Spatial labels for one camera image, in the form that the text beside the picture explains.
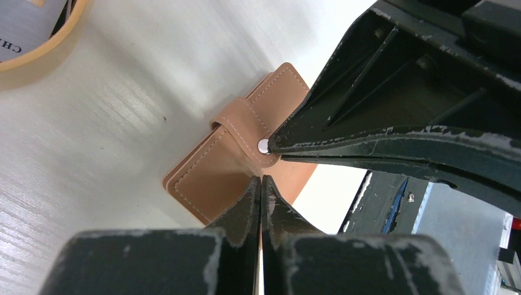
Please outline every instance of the table surface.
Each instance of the table surface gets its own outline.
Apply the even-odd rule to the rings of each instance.
[[[372,2],[95,1],[65,62],[0,92],[0,294],[36,293],[80,230],[199,227],[164,175],[281,63],[312,85]]]

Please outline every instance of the blue mark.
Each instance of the blue mark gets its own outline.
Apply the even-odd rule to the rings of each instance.
[[[398,192],[396,193],[396,196],[394,198],[393,206],[391,207],[391,214],[389,215],[389,218],[385,222],[385,225],[383,226],[382,233],[388,234],[391,230],[391,226],[393,225],[394,220],[396,219],[396,216],[398,215],[398,209],[400,208],[400,202],[402,201],[402,198],[405,194],[405,187],[407,186],[407,182],[409,181],[409,178],[407,178]]]

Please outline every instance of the wallet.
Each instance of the wallet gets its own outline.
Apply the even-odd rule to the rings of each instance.
[[[232,206],[252,176],[271,175],[293,203],[316,168],[262,154],[257,144],[304,100],[309,88],[292,64],[284,63],[248,95],[229,103],[210,121],[210,133],[163,180],[166,191],[204,225]]]

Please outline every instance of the red object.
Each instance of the red object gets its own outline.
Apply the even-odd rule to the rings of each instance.
[[[521,230],[521,219],[514,218],[514,220],[512,220],[512,229]]]

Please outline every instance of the brown leather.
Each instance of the brown leather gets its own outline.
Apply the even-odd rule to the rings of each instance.
[[[211,120],[212,131],[165,177],[165,189],[204,224],[237,201],[253,175],[272,175],[293,203],[316,165],[263,155],[257,143],[288,118],[308,90],[293,65],[282,64]]]

